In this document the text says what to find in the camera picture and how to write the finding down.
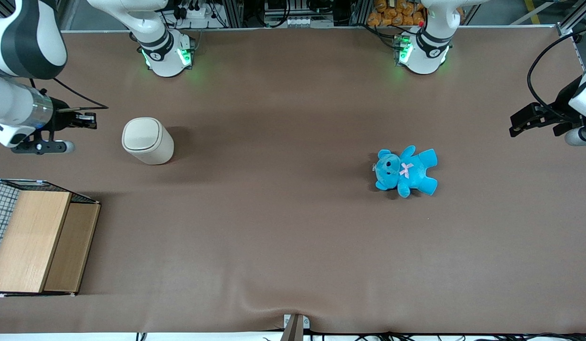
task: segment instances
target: pink bow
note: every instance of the pink bow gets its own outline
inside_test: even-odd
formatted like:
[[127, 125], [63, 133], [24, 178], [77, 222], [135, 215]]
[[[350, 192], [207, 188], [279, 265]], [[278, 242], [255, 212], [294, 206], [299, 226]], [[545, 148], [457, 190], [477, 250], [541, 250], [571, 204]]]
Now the pink bow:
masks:
[[408, 179], [408, 169], [413, 167], [413, 164], [412, 163], [410, 163], [410, 164], [402, 163], [401, 166], [403, 166], [404, 169], [400, 171], [400, 174], [405, 175], [405, 178]]

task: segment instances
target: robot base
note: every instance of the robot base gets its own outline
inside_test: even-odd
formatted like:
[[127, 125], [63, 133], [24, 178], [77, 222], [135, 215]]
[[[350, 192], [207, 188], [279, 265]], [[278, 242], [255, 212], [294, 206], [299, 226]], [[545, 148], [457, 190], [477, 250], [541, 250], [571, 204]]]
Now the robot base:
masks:
[[164, 60], [155, 61], [144, 54], [148, 69], [161, 77], [177, 76], [185, 69], [191, 69], [194, 59], [195, 40], [178, 30], [169, 30], [169, 32], [173, 34], [174, 43]]
[[[419, 28], [412, 28], [412, 31], [418, 31]], [[416, 35], [410, 33], [403, 33], [395, 41], [396, 46], [400, 46], [402, 49], [394, 51], [394, 58], [397, 61], [397, 65], [404, 65], [410, 71], [418, 73], [420, 75], [427, 75], [438, 69], [438, 67], [444, 63], [449, 48], [440, 53], [440, 50], [434, 50], [438, 52], [436, 58], [429, 58], [426, 53], [418, 47]]]

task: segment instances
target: teddy bear ear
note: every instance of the teddy bear ear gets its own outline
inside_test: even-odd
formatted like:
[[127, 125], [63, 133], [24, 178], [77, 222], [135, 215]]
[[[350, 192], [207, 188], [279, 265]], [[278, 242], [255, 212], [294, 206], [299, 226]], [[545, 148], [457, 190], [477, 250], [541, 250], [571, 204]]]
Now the teddy bear ear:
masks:
[[381, 149], [381, 151], [379, 151], [379, 153], [377, 153], [377, 157], [378, 158], [382, 158], [386, 155], [390, 155], [392, 152], [389, 151], [388, 149]]
[[377, 187], [377, 189], [379, 189], [379, 190], [388, 190], [388, 188], [384, 184], [380, 183], [379, 181], [375, 183], [375, 187]]

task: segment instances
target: floor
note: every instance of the floor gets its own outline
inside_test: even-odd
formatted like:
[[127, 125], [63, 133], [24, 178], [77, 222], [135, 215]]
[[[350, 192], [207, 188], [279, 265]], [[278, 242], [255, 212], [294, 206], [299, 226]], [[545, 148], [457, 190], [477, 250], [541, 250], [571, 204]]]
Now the floor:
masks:
[[[484, 3], [474, 18], [471, 25], [505, 26], [529, 12], [527, 7], [538, 7], [544, 3], [542, 0], [491, 0]], [[560, 22], [574, 4], [574, 0], [557, 2], [548, 7], [537, 17], [526, 20], [523, 24], [555, 24]], [[123, 24], [110, 15], [93, 8], [86, 0], [71, 0], [70, 15], [64, 16], [62, 28], [66, 30], [122, 30]], [[586, 35], [583, 41], [577, 44], [583, 63], [586, 66]]]

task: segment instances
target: wooden panel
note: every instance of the wooden panel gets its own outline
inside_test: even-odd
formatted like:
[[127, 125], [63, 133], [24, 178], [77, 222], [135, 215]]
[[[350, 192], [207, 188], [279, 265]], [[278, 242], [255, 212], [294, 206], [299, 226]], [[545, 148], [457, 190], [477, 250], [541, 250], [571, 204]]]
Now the wooden panel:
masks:
[[20, 193], [0, 246], [1, 292], [42, 291], [70, 196], [69, 192]]
[[99, 204], [70, 204], [45, 291], [75, 293], [79, 290], [99, 212]]

